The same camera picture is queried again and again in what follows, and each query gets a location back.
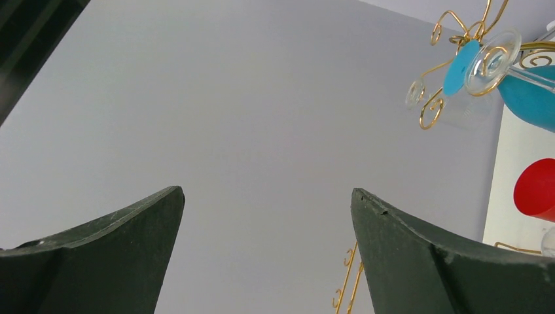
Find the wine glass stem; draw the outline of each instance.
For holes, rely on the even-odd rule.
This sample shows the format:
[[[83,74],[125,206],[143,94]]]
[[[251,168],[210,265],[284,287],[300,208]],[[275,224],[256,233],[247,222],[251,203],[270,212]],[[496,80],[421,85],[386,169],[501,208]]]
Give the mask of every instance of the wine glass stem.
[[[516,77],[518,79],[524,80],[530,84],[534,84],[538,87],[544,88],[555,94],[555,80],[550,80],[542,76],[530,73],[528,71],[519,69],[517,67],[511,66],[507,75]]]

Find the red cup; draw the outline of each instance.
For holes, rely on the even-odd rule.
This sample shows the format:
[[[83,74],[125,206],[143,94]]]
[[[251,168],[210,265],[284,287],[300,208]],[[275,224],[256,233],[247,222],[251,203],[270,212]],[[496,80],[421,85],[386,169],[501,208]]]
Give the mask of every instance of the red cup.
[[[555,159],[528,166],[514,185],[513,198],[521,213],[555,222]]]

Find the blue glass base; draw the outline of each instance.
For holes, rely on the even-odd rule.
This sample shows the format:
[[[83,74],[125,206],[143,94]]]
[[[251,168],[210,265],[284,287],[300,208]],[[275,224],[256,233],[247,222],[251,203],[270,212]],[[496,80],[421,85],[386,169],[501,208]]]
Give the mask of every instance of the blue glass base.
[[[532,67],[526,71],[555,80],[555,65]],[[514,115],[555,133],[555,94],[510,75],[503,79],[497,89]]]

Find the black object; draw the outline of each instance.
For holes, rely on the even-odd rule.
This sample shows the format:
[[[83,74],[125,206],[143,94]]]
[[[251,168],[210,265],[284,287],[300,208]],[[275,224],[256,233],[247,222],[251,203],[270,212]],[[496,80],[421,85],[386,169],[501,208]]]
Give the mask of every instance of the black object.
[[[183,191],[173,186],[0,251],[0,313],[154,313],[184,205]]]
[[[376,314],[555,313],[555,259],[460,237],[361,189],[351,215]]]
[[[90,0],[0,0],[0,126]]]

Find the white table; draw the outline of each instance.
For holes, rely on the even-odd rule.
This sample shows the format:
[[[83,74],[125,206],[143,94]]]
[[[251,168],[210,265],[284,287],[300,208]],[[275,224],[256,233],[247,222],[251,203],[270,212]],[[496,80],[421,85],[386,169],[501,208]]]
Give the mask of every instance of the white table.
[[[555,41],[555,33],[551,31],[540,40]],[[493,245],[499,241],[540,250],[543,234],[555,223],[521,214],[514,205],[513,191],[525,168],[543,158],[555,158],[555,134],[520,120],[504,108],[484,243]]]

